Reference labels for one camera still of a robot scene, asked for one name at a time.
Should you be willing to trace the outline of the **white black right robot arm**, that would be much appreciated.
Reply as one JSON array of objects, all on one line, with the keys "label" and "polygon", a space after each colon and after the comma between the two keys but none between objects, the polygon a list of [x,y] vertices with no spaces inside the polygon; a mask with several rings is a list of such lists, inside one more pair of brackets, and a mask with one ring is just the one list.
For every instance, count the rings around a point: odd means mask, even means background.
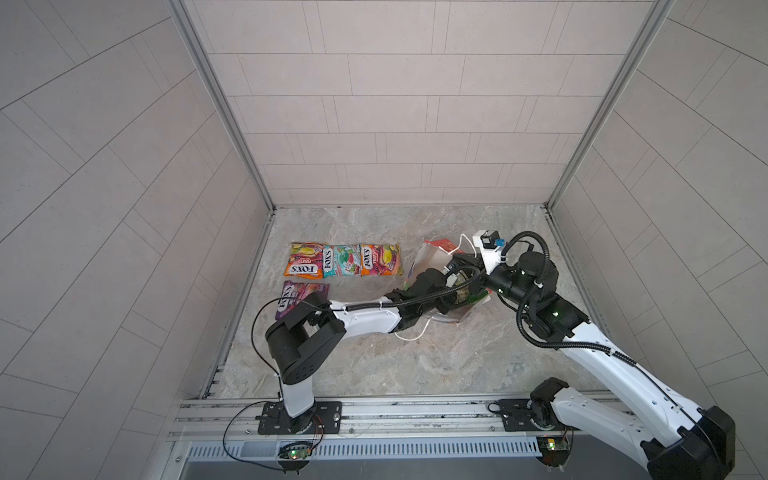
[{"label": "white black right robot arm", "polygon": [[717,406],[701,408],[658,380],[557,292],[548,254],[526,251],[508,265],[503,250],[457,253],[449,267],[469,267],[481,284],[512,303],[531,345],[557,350],[587,369],[627,407],[622,413],[551,378],[531,394],[538,422],[575,427],[636,461],[654,479],[724,479],[735,466],[735,422]]}]

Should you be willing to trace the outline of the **red paper gift bag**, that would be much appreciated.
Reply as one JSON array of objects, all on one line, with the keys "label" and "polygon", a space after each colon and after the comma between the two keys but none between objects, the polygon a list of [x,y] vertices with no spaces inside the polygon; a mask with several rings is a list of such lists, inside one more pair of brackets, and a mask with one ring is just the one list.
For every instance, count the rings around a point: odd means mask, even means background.
[{"label": "red paper gift bag", "polygon": [[[394,300],[410,300],[451,288],[454,279],[449,277],[449,261],[456,253],[465,252],[447,239],[425,241],[410,267],[404,287],[393,290],[387,297]],[[467,254],[479,256],[474,248]],[[416,341],[424,334],[431,321],[460,323],[475,307],[483,304],[466,306],[443,315],[435,309],[436,299],[405,306],[404,313],[401,313],[402,319],[392,333],[400,340]]]}]

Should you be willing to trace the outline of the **green Fox's candy bag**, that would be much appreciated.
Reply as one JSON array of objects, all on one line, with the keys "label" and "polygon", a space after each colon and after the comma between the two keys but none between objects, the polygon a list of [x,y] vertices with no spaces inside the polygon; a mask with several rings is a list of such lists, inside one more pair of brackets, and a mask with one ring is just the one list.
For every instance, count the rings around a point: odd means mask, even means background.
[{"label": "green Fox's candy bag", "polygon": [[464,300],[462,301],[461,306],[471,307],[477,304],[482,304],[484,302],[487,302],[487,298],[489,297],[489,295],[490,295],[490,292],[485,288],[475,293],[468,293],[465,296]]}]

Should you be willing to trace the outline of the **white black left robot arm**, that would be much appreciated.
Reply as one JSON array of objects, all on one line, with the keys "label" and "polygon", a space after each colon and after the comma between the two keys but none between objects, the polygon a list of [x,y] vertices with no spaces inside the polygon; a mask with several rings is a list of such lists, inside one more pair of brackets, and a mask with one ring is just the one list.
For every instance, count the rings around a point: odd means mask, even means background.
[{"label": "white black left robot arm", "polygon": [[375,301],[332,301],[322,292],[298,301],[265,333],[282,394],[278,427],[291,434],[313,427],[317,402],[312,377],[341,341],[400,333],[433,311],[461,308],[464,302],[459,293],[477,292],[480,279],[481,271],[475,266],[453,267],[447,272],[429,268],[409,288],[395,289]]}]

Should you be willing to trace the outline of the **red orange Fox's candy bag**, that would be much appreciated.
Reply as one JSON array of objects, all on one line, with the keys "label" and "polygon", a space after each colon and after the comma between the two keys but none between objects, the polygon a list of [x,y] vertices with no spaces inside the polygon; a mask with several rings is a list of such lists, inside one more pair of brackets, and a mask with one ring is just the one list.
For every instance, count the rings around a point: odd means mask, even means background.
[{"label": "red orange Fox's candy bag", "polygon": [[293,242],[284,275],[310,280],[323,279],[323,251],[324,245],[321,243]]}]

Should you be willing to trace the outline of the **purple snack packet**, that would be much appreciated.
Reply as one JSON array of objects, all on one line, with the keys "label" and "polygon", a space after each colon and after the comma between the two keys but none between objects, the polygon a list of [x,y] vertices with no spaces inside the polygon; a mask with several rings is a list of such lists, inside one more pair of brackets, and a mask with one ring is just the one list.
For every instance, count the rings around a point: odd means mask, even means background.
[{"label": "purple snack packet", "polygon": [[281,320],[297,304],[309,295],[320,292],[328,295],[330,286],[326,283],[307,283],[285,280],[282,285],[280,300],[277,302],[275,320]]}]

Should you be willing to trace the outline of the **teal snack packet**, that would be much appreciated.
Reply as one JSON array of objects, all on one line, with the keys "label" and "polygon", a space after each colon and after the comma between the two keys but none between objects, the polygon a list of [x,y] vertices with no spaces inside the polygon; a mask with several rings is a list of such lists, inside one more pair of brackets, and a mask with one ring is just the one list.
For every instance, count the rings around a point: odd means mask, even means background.
[{"label": "teal snack packet", "polygon": [[324,245],[322,257],[323,276],[358,276],[361,273],[360,246]]}]

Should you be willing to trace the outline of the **orange snack packet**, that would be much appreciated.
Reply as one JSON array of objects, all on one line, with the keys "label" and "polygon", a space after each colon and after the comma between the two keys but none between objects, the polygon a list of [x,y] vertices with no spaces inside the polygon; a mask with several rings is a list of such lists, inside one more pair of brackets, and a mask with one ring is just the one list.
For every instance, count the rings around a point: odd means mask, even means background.
[{"label": "orange snack packet", "polygon": [[362,276],[397,276],[402,274],[399,244],[361,244]]}]

